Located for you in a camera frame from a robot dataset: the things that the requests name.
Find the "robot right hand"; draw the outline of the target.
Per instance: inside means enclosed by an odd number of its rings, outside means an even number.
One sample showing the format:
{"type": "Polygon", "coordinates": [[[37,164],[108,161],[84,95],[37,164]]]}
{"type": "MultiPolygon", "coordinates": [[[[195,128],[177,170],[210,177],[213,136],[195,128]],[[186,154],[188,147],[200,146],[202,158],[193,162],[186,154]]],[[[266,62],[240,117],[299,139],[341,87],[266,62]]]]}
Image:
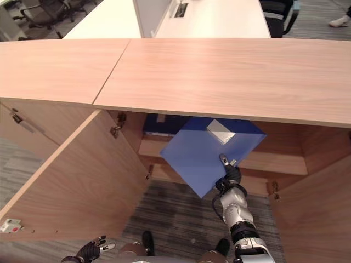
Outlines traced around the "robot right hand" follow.
{"type": "Polygon", "coordinates": [[[240,184],[242,178],[240,169],[231,165],[225,154],[221,153],[219,155],[219,158],[225,170],[224,179],[228,181],[233,181],[236,184],[240,184]]]}

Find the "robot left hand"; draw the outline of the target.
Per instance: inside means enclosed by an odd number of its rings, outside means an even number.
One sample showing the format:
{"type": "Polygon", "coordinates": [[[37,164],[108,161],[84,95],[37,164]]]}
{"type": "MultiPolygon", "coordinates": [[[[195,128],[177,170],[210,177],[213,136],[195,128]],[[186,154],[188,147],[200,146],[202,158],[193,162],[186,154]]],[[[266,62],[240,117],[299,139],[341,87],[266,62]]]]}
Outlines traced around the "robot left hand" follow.
{"type": "Polygon", "coordinates": [[[77,257],[82,262],[92,262],[97,259],[101,253],[115,248],[115,243],[106,243],[106,236],[99,236],[84,245],[77,253],[77,257]]]}

